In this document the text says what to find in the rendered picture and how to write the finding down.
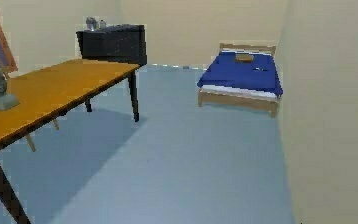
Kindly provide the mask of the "blue covered wooden bed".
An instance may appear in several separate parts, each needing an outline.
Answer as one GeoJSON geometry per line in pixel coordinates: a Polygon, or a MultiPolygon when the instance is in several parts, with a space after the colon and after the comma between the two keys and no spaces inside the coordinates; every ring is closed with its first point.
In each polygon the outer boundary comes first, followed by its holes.
{"type": "Polygon", "coordinates": [[[236,105],[275,117],[283,95],[275,52],[274,45],[221,43],[218,55],[197,82],[198,106],[205,102],[236,105]],[[236,62],[236,54],[250,54],[253,62],[236,62]],[[253,70],[256,67],[268,71],[253,70]]]}

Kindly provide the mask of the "tan flat box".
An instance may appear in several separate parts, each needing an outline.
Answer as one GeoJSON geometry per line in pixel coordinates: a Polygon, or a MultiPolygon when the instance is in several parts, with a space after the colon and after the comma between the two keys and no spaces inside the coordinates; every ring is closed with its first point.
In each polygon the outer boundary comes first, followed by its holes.
{"type": "Polygon", "coordinates": [[[250,54],[236,54],[235,55],[235,61],[236,62],[242,62],[242,63],[252,63],[253,62],[253,56],[250,54]]]}

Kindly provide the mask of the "black chest of drawers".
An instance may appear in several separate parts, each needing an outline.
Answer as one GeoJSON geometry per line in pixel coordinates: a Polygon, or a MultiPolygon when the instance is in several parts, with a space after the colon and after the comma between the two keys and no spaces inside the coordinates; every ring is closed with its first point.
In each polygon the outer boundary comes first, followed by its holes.
{"type": "Polygon", "coordinates": [[[77,31],[76,35],[83,59],[147,64],[143,25],[121,24],[96,31],[77,31]]]}

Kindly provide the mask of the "orange wooden table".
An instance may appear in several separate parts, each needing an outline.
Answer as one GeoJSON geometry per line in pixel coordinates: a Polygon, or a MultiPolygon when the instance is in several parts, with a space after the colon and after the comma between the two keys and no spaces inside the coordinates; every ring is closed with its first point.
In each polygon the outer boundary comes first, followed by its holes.
{"type": "MultiPolygon", "coordinates": [[[[74,59],[8,80],[19,104],[0,111],[0,150],[43,125],[84,104],[117,83],[127,80],[134,119],[139,119],[137,64],[74,59]]],[[[0,165],[0,201],[16,224],[31,224],[0,165]]]]}

